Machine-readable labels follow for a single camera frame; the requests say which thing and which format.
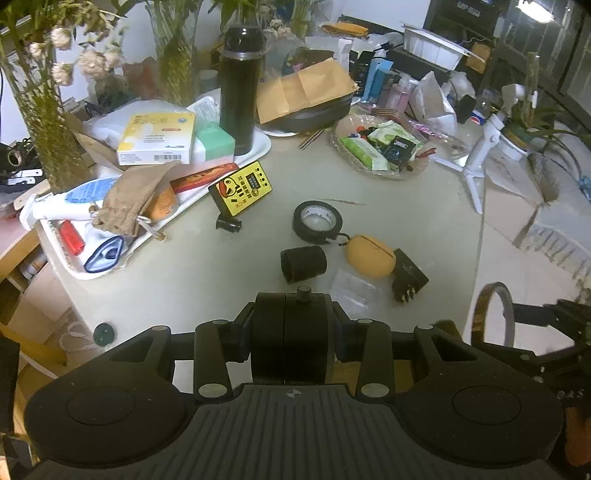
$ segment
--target barcode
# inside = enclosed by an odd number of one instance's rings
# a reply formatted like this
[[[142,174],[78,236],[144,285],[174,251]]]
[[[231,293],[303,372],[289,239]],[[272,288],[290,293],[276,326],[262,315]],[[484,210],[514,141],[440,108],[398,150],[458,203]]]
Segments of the barcode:
[[[154,160],[180,160],[182,155],[154,155]]]

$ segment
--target screw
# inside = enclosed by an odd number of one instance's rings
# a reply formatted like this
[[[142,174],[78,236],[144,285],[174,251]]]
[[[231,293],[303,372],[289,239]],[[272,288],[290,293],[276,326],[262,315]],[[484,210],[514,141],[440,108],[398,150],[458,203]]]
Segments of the screw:
[[[204,398],[218,398],[227,393],[228,389],[221,383],[206,383],[197,392]]]
[[[295,299],[301,303],[308,303],[312,299],[312,289],[308,285],[297,287]]]
[[[361,387],[361,393],[369,398],[380,398],[388,395],[390,389],[381,383],[368,383]]]

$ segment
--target brown cloth pouch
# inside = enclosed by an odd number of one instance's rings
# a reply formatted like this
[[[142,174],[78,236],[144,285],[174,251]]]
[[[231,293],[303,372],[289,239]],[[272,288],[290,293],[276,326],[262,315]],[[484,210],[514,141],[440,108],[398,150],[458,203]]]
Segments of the brown cloth pouch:
[[[138,235],[138,215],[142,215],[158,184],[178,161],[162,165],[141,165],[127,169],[107,192],[102,208],[92,220],[99,230],[117,235]]]

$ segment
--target lamp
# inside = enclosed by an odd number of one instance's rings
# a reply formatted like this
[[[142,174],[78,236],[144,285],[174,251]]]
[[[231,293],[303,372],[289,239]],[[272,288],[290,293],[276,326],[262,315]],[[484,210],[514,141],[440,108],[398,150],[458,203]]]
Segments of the lamp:
[[[539,23],[548,23],[554,20],[554,15],[548,12],[539,3],[536,3],[535,0],[532,0],[531,2],[519,0],[517,8]]]

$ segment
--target white flower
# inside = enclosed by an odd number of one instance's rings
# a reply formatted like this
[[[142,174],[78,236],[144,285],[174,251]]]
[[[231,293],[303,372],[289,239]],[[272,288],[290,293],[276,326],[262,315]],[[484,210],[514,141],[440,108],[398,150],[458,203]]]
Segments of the white flower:
[[[279,30],[277,30],[277,36],[279,38],[291,38],[293,33],[291,32],[290,27],[280,27]]]
[[[265,32],[270,32],[271,35],[273,35],[275,38],[279,38],[279,33],[277,33],[277,30],[273,29],[273,28],[266,28],[265,30],[263,30]]]
[[[109,70],[121,65],[122,61],[123,55],[119,47],[113,47],[105,52],[105,64]]]
[[[29,53],[35,60],[41,60],[45,53],[45,44],[33,42],[29,45]]]
[[[273,20],[271,20],[271,23],[269,24],[269,27],[274,28],[275,30],[278,30],[282,26],[283,26],[283,20],[281,20],[279,18],[274,18]]]
[[[72,44],[72,34],[67,28],[56,27],[51,31],[51,42],[59,50],[68,50]]]
[[[88,49],[78,57],[80,71],[95,80],[105,78],[111,69],[107,67],[105,56],[96,50]]]
[[[51,67],[51,76],[58,85],[67,87],[72,84],[73,65],[65,61],[59,61]]]

